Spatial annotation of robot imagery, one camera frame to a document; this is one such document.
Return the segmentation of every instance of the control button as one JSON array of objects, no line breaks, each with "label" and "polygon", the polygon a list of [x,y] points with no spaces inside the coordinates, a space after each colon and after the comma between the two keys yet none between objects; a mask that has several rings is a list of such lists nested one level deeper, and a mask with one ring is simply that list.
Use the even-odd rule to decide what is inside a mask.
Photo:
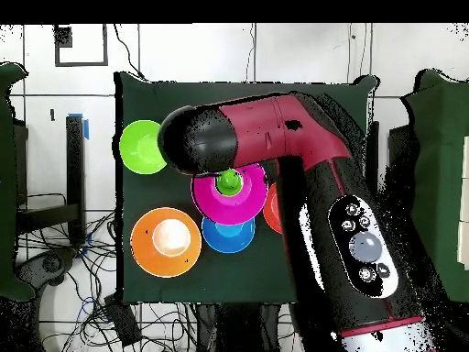
[{"label": "control button", "polygon": [[345,207],[345,211],[350,216],[357,216],[360,213],[360,208],[354,203],[350,203]]},{"label": "control button", "polygon": [[352,256],[364,263],[377,261],[383,252],[381,242],[371,232],[359,232],[353,235],[348,247]]},{"label": "control button", "polygon": [[389,267],[384,263],[377,264],[377,273],[381,278],[387,278],[390,275]]},{"label": "control button", "polygon": [[345,220],[342,223],[342,228],[346,232],[352,232],[355,229],[355,221],[352,220]]},{"label": "control button", "polygon": [[370,219],[366,216],[361,216],[359,223],[363,228],[368,228],[370,226]]},{"label": "control button", "polygon": [[372,282],[376,278],[375,271],[373,269],[369,269],[369,268],[361,268],[358,271],[358,275],[360,276],[360,278],[364,282]]}]

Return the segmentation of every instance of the black cable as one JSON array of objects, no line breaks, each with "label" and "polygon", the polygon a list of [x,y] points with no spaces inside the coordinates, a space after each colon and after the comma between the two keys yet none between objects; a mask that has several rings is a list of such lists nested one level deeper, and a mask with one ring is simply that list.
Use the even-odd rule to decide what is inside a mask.
[{"label": "black cable", "polygon": [[278,337],[278,340],[286,339],[287,337],[292,337],[292,336],[295,335],[295,334],[296,334],[296,332],[293,331],[293,332],[292,332],[291,334],[289,334],[289,335],[279,336],[279,337]]},{"label": "black cable", "polygon": [[70,273],[68,273],[68,274],[69,274],[69,277],[71,278],[71,280],[73,281],[73,283],[75,284],[75,291],[77,292],[78,298],[80,298],[82,303],[86,303],[86,299],[83,299],[80,295],[78,282],[75,280],[75,278]]},{"label": "black cable", "polygon": [[111,345],[109,344],[109,339],[107,338],[106,334],[104,333],[103,329],[99,328],[99,331],[103,335],[104,339],[106,340],[107,347],[111,352],[114,352],[113,349],[111,348]]},{"label": "black cable", "polygon": [[293,342],[291,343],[291,352],[293,352],[293,347],[295,346],[296,336],[293,337]]},{"label": "black cable", "polygon": [[286,316],[286,315],[287,315],[287,316],[291,316],[290,313],[281,314],[281,315],[278,317],[278,321],[280,321],[280,319],[281,319],[282,317]]},{"label": "black cable", "polygon": [[186,314],[186,321],[187,321],[187,327],[190,331],[192,331],[194,334],[196,333],[195,329],[192,328],[191,320],[189,319],[189,308],[187,303],[183,303],[182,306],[184,306],[184,312]]},{"label": "black cable", "polygon": [[172,322],[172,327],[171,327],[171,343],[172,343],[172,348],[176,350],[176,341],[180,341],[184,337],[184,331],[180,334],[180,338],[174,339],[174,325],[176,324],[176,320]]},{"label": "black cable", "polygon": [[189,315],[188,315],[189,312],[187,312],[187,306],[184,305],[184,309],[186,310],[186,318],[187,318],[187,350],[186,352],[189,352],[189,350],[191,349],[191,341],[193,342],[195,346],[197,346],[197,341],[194,341],[191,335],[192,325],[189,323]]},{"label": "black cable", "polygon": [[[87,255],[83,255],[86,260],[89,260],[90,262],[94,263],[94,261],[92,261],[91,259],[88,258]],[[98,255],[98,259],[103,257],[104,259],[107,259],[107,258],[110,258],[110,257],[107,257],[106,255]],[[102,267],[102,263],[100,263],[99,265],[96,265],[96,268],[98,270],[101,270],[101,271],[105,271],[105,272],[116,272],[116,269],[105,269],[104,267]]]},{"label": "black cable", "polygon": [[130,60],[130,50],[128,49],[127,45],[119,38],[119,32],[117,31],[117,25],[116,24],[113,24],[114,26],[114,30],[115,30],[115,35],[117,37],[117,40],[119,42],[121,42],[125,49],[127,50],[127,59],[128,59],[128,63],[130,64],[130,66],[132,66],[132,68],[136,71],[136,74],[138,74],[138,77],[142,78],[143,80],[145,81],[148,81],[145,76],[132,64],[132,61]]},{"label": "black cable", "polygon": [[251,53],[254,50],[255,43],[254,43],[254,36],[253,36],[253,28],[254,28],[254,23],[251,23],[251,29],[249,30],[249,34],[251,35],[251,39],[253,40],[253,47],[249,51],[249,54],[247,55],[247,65],[245,67],[245,81],[247,82],[247,71],[249,70],[249,62],[251,61]]},{"label": "black cable", "polygon": [[101,219],[97,220],[97,224],[94,227],[94,230],[92,232],[90,232],[88,235],[94,234],[104,224],[104,222],[106,222],[109,219],[109,217],[114,215],[114,213],[115,213],[115,211],[113,211],[110,214],[108,214],[106,216],[103,216]]},{"label": "black cable", "polygon": [[110,254],[116,254],[115,252],[115,249],[109,249],[108,247],[114,247],[114,245],[106,245],[106,244],[103,244],[101,246],[96,246],[96,245],[93,245],[93,244],[90,244],[88,243],[86,246],[83,246],[83,248],[86,248],[88,250],[92,250],[92,249],[101,249],[102,251],[105,251],[107,253],[110,253]]},{"label": "black cable", "polygon": [[46,337],[44,337],[44,338],[42,339],[41,344],[42,344],[42,346],[44,346],[44,342],[45,342],[47,339],[51,338],[51,337],[55,337],[55,336],[70,336],[70,335],[71,335],[71,334],[65,334],[65,333],[63,333],[63,334],[48,335],[48,336],[46,336]]},{"label": "black cable", "polygon": [[153,308],[151,307],[151,303],[148,304],[148,308],[150,308],[151,312],[153,312],[153,314],[159,319],[159,321],[162,322],[161,318],[157,315],[157,313],[153,310]]},{"label": "black cable", "polygon": [[163,347],[163,350],[169,349],[170,352],[177,352],[175,349],[171,349],[170,346],[168,346],[166,343],[163,343],[163,341],[167,341],[167,339],[150,339],[149,337],[142,336],[143,339],[147,340],[145,344],[142,346],[142,352],[144,348],[147,346],[148,343],[154,343],[158,346]]},{"label": "black cable", "polygon": [[39,234],[40,234],[40,237],[42,238],[42,240],[44,240],[44,244],[50,248],[50,249],[53,249],[53,247],[51,246],[51,244],[46,240],[46,238],[44,237],[44,233],[42,232],[42,229],[39,229]]},{"label": "black cable", "polygon": [[73,341],[73,338],[76,336],[75,332],[79,329],[78,323],[79,323],[79,320],[80,320],[80,313],[77,316],[77,319],[75,321],[75,327],[73,328],[73,331],[70,333],[69,337],[67,338],[67,340],[63,344],[63,348],[62,348],[61,352],[67,352],[68,351],[68,349],[70,348],[71,342]]},{"label": "black cable", "polygon": [[352,23],[348,25],[348,65],[347,65],[347,83],[350,75],[350,36],[352,35]]},{"label": "black cable", "polygon": [[[90,293],[91,293],[92,299],[93,299],[93,306],[96,306],[96,304],[99,303],[99,298],[101,297],[101,289],[102,289],[101,288],[101,281],[99,280],[99,278],[97,278],[96,274],[94,274],[93,271],[88,267],[88,265],[86,264],[86,262],[83,259],[83,256],[85,256],[85,254],[82,253],[81,259],[82,259],[83,265],[88,270],[88,272],[90,273]],[[94,283],[94,286],[96,288],[96,293],[97,293],[96,298],[94,298],[94,296],[93,296],[93,277],[95,277],[95,279],[96,279],[96,281]]]},{"label": "black cable", "polygon": [[168,312],[168,313],[163,314],[162,316],[159,317],[158,320],[155,320],[155,321],[151,322],[150,324],[148,324],[148,325],[144,326],[143,328],[141,328],[142,331],[143,331],[144,329],[147,329],[147,328],[150,327],[151,325],[157,324],[158,321],[160,321],[160,322],[163,324],[163,326],[165,326],[165,323],[163,323],[162,318],[163,318],[163,317],[166,317],[167,315],[175,314],[175,313],[176,313],[176,312]]},{"label": "black cable", "polygon": [[86,223],[86,229],[88,229],[91,225],[95,224],[95,223],[99,223],[101,222],[104,218],[106,218],[107,216],[109,215],[112,215],[115,211],[111,212],[110,214],[106,215],[106,216],[103,216],[97,220],[93,220],[93,221],[89,221],[88,223]]},{"label": "black cable", "polygon": [[115,242],[115,239],[116,239],[116,236],[115,236],[115,220],[107,222],[107,233],[109,234],[109,236]]},{"label": "black cable", "polygon": [[365,23],[365,39],[364,39],[364,43],[363,43],[362,60],[360,61],[360,76],[362,75],[363,58],[365,57],[366,33],[367,33],[367,25],[366,25],[366,23]]},{"label": "black cable", "polygon": [[28,238],[27,240],[29,240],[30,242],[33,242],[33,243],[43,244],[44,245],[43,247],[39,247],[39,248],[43,248],[43,249],[46,249],[46,248],[54,249],[54,248],[65,248],[65,247],[67,247],[65,245],[61,245],[61,244],[57,244],[57,243],[44,242],[44,240],[35,240],[35,239],[31,239],[31,238]]},{"label": "black cable", "polygon": [[262,317],[261,313],[259,314],[259,316],[260,316],[260,322],[264,329],[264,333],[266,334],[268,348],[270,349],[270,352],[275,352],[274,346],[272,345],[272,342],[270,341],[270,336],[268,335],[267,325],[266,325],[266,322],[264,321],[264,317]]}]

